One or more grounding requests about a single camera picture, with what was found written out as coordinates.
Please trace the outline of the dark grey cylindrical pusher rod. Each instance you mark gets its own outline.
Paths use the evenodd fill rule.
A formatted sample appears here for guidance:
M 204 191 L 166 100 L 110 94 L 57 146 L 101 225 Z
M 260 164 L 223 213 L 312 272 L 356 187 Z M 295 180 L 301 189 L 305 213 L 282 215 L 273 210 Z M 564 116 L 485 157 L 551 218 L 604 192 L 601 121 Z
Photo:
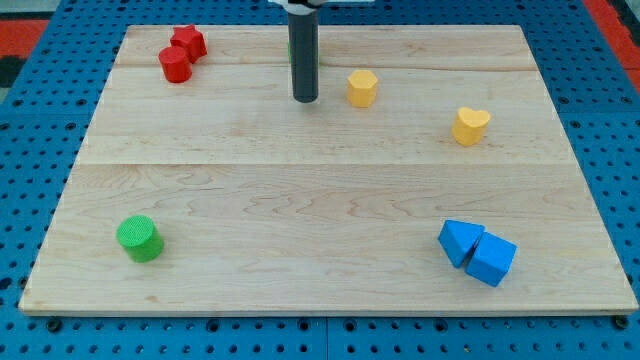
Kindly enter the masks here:
M 300 103 L 318 97 L 318 13 L 288 15 L 292 93 Z

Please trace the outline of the white rod mount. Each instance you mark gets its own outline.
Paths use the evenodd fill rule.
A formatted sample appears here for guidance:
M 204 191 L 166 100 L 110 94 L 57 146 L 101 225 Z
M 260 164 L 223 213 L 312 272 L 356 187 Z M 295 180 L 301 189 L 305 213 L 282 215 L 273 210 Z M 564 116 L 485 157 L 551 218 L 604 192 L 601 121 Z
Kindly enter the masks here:
M 375 0 L 268 0 L 268 3 L 289 14 L 311 14 L 324 6 L 371 6 Z

